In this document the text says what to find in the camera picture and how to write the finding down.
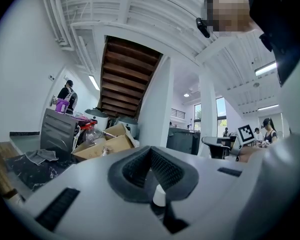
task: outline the fluorescent light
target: fluorescent light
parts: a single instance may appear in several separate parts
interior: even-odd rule
[[[272,109],[272,108],[275,108],[275,107],[278,107],[279,105],[272,105],[272,106],[266,106],[266,107],[262,107],[262,108],[259,108],[258,111],[261,111],[261,110],[267,110],[267,109]]]
[[[277,67],[277,63],[276,62],[271,62],[268,65],[265,65],[263,67],[260,67],[260,68],[256,69],[254,71],[254,73],[255,73],[256,76],[260,76],[260,75],[262,75],[262,74],[264,74],[264,73],[266,73],[270,70],[274,70],[276,67]]]
[[[94,86],[98,91],[100,91],[100,88],[99,88],[99,86],[97,85],[97,82],[96,82],[95,77],[94,77],[93,75],[89,75],[89,78],[90,78],[90,80],[91,80],[93,86]]]

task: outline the person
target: person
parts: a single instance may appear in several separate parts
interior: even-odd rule
[[[263,120],[262,126],[266,129],[266,134],[264,136],[264,141],[268,141],[270,144],[278,140],[278,135],[274,126],[274,122],[271,118],[266,118]]]
[[[255,128],[254,129],[255,132],[255,136],[256,136],[256,141],[257,142],[263,142],[264,141],[264,136],[262,134],[262,132],[259,130],[259,128]]]
[[[228,137],[228,127],[225,128],[225,131],[222,134],[223,137]]]
[[[281,86],[300,60],[300,0],[204,0],[196,24],[207,38],[214,31],[263,31],[259,38],[273,50]]]
[[[72,89],[73,86],[74,86],[74,82],[72,82],[71,80],[66,81],[66,84],[58,94],[58,98],[60,99],[63,100],[65,100],[66,98],[69,99],[69,106],[65,113],[70,115],[74,113],[74,109],[78,101],[78,95]]]

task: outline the gray cloth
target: gray cloth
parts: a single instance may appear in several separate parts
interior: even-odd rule
[[[49,162],[58,160],[55,151],[48,151],[45,149],[28,151],[24,154],[26,158],[28,158],[32,163],[36,164],[37,166],[39,166],[45,160],[48,160]]]

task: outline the ponytail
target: ponytail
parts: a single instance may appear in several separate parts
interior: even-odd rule
[[[276,131],[276,128],[275,128],[275,125],[274,125],[274,122],[272,121],[272,119],[270,118],[270,125],[272,127],[272,129],[274,129]]]

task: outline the white shirt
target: white shirt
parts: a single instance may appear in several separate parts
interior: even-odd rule
[[[264,140],[264,136],[262,135],[261,131],[259,131],[256,135],[256,140],[262,142]]]

